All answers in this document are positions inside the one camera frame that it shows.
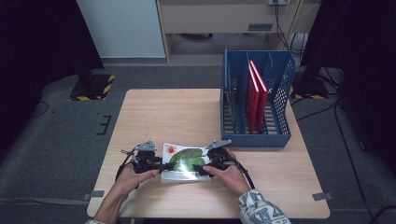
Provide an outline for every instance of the book cover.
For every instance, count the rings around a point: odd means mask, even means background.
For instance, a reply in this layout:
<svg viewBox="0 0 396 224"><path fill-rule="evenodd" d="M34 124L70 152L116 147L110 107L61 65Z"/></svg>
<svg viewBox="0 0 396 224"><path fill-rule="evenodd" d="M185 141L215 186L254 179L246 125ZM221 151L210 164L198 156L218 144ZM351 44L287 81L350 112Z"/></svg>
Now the book cover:
<svg viewBox="0 0 396 224"><path fill-rule="evenodd" d="M257 114L257 106L259 103L260 91L256 82L256 77L251 66L248 67L247 80L247 99L246 99L246 119L247 127L250 133L255 131L255 121Z"/></svg>
<svg viewBox="0 0 396 224"><path fill-rule="evenodd" d="M267 95L268 95L268 90L267 87L265 86L264 80L262 79L262 75L260 74L259 70L257 69L256 64L253 61L249 61L249 66L251 66L255 78L258 83L259 87L259 102L257 105L257 113L256 113L256 120L255 120L255 126L256 126L256 131L258 133L262 133L262 124L264 122L264 112L265 112L265 106L267 103Z"/></svg>
<svg viewBox="0 0 396 224"><path fill-rule="evenodd" d="M194 171L193 165L203 166L209 163L206 156L208 149L204 147L184 147L175 144L163 144L163 164L173 163L171 171L161 173L162 183L180 183L193 181L209 181L209 175L200 175Z"/></svg>

